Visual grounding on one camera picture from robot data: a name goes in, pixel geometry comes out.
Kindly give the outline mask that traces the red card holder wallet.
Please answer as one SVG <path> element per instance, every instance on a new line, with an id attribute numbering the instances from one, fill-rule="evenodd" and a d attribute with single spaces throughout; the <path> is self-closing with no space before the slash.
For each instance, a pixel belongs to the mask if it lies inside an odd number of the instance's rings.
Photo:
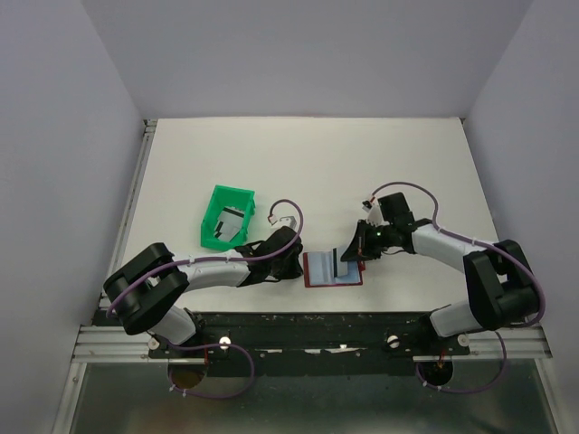
<path id="1" fill-rule="evenodd" d="M 364 262 L 348 261 L 349 273 L 342 278 L 333 276 L 332 250 L 303 254 L 304 285 L 306 288 L 361 286 Z"/>

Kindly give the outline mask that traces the green plastic card tray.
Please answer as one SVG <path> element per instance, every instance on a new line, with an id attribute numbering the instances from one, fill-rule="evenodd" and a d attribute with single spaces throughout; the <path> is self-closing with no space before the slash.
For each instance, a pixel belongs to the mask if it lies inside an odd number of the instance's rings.
<path id="1" fill-rule="evenodd" d="M 200 229 L 201 246 L 225 251 L 243 245 L 255 213 L 255 192 L 216 185 Z"/>

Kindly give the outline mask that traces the white magnetic stripe card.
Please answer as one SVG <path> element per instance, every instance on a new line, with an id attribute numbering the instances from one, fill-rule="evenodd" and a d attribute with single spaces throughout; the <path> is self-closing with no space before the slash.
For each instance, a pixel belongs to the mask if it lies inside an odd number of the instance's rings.
<path id="1" fill-rule="evenodd" d="M 335 278 L 342 278 L 349 273 L 348 262 L 342 260 L 342 256 L 345 252 L 346 252 L 345 245 L 335 247 L 332 250 L 332 267 L 333 267 L 333 276 Z"/>

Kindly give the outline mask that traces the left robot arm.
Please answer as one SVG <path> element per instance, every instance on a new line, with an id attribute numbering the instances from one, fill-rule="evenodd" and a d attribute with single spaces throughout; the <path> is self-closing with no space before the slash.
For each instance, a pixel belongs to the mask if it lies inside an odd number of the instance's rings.
<path id="1" fill-rule="evenodd" d="M 288 226 L 265 241 L 213 257 L 178 259 L 165 243 L 153 243 L 105 280 L 103 289 L 110 302 L 107 316 L 116 317 L 127 335 L 148 332 L 169 341 L 178 355 L 192 356 L 200 348 L 201 336 L 193 315 L 176 306 L 184 293 L 299 278 L 302 250 L 301 238 Z"/>

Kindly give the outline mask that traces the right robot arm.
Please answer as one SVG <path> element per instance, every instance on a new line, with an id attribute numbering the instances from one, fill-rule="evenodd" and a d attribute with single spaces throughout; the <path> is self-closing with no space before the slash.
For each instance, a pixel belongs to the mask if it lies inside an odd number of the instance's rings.
<path id="1" fill-rule="evenodd" d="M 433 310 L 426 326 L 417 330 L 416 343 L 423 352 L 437 354 L 451 336 L 522 324 L 541 312 L 543 299 L 516 242 L 488 244 L 450 236 L 432 220 L 415 219 L 403 193 L 372 199 L 365 208 L 378 212 L 378 221 L 357 222 L 342 261 L 380 259 L 391 248 L 399 248 L 436 259 L 465 277 L 467 298 Z"/>

